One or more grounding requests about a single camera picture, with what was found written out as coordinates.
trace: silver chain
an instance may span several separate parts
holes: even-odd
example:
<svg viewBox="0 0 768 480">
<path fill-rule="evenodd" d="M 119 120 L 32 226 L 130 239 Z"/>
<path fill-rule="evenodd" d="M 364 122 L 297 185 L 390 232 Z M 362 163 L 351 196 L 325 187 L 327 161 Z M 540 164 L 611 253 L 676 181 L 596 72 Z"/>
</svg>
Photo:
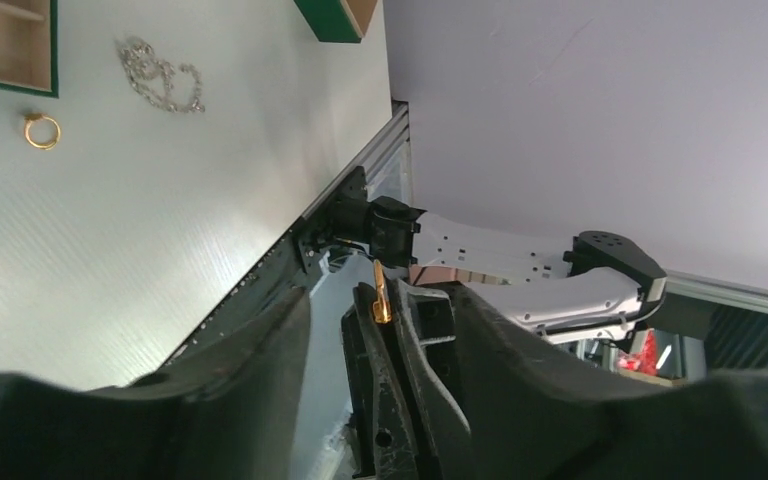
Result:
<svg viewBox="0 0 768 480">
<path fill-rule="evenodd" d="M 172 83 L 175 67 L 166 60 L 156 58 L 154 49 L 138 37 L 131 37 L 119 46 L 119 59 L 128 76 L 131 87 L 145 98 L 153 107 L 173 113 L 204 112 L 201 103 L 201 73 L 192 64 L 182 63 L 178 71 L 193 77 L 193 91 L 187 103 L 177 103 L 172 99 L 175 89 Z M 157 77 L 163 82 L 163 94 L 142 82 L 150 82 Z"/>
</svg>

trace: light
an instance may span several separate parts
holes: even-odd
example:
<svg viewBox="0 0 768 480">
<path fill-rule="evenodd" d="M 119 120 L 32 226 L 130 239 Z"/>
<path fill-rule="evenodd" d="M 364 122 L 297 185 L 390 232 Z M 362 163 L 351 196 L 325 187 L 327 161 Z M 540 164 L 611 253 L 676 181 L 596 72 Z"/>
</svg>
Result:
<svg viewBox="0 0 768 480">
<path fill-rule="evenodd" d="M 666 363 L 667 358 L 669 358 L 670 353 L 673 351 L 672 345 L 667 345 L 667 348 L 664 349 L 664 353 L 661 354 L 661 358 L 658 359 L 658 364 L 655 365 L 655 368 L 660 370 L 661 367 L 664 366 L 664 363 Z"/>
</svg>

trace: table surface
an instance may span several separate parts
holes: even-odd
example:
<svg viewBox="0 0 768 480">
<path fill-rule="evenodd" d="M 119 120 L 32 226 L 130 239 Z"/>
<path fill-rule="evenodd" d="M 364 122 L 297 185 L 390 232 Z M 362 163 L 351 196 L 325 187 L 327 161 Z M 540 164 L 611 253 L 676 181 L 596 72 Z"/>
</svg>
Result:
<svg viewBox="0 0 768 480">
<path fill-rule="evenodd" d="M 60 2 L 59 21 L 60 99 L 0 91 L 0 371 L 122 385 L 390 118 L 383 15 L 361 45 L 318 43 L 291 0 Z M 204 114 L 131 89 L 129 35 L 201 71 Z M 54 150 L 25 143 L 30 110 L 60 122 Z"/>
</svg>

